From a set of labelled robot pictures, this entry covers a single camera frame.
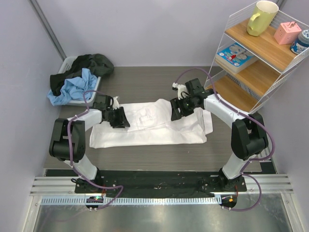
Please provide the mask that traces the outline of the white long sleeve shirt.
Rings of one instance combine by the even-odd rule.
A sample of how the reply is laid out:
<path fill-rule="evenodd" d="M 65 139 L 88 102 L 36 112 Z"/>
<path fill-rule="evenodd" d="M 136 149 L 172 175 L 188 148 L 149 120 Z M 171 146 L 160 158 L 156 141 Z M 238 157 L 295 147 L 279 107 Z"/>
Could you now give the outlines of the white long sleeve shirt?
<path fill-rule="evenodd" d="M 202 144 L 213 132 L 211 114 L 201 108 L 172 121 L 171 104 L 165 99 L 122 104 L 122 107 L 130 126 L 114 129 L 108 122 L 94 125 L 90 134 L 91 148 Z"/>

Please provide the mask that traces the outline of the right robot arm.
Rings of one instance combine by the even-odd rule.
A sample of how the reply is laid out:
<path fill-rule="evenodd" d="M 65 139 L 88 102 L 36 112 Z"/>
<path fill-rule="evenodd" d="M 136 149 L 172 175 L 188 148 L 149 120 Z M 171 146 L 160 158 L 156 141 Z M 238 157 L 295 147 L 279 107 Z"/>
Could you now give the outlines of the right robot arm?
<path fill-rule="evenodd" d="M 263 118 L 260 114 L 249 114 L 227 103 L 212 88 L 204 89 L 195 78 L 184 85 L 172 84 L 177 97 L 170 100 L 171 120 L 176 121 L 191 115 L 196 108 L 216 115 L 231 129 L 232 155 L 219 170 L 218 185 L 224 191 L 231 190 L 238 182 L 249 159 L 268 147 Z"/>

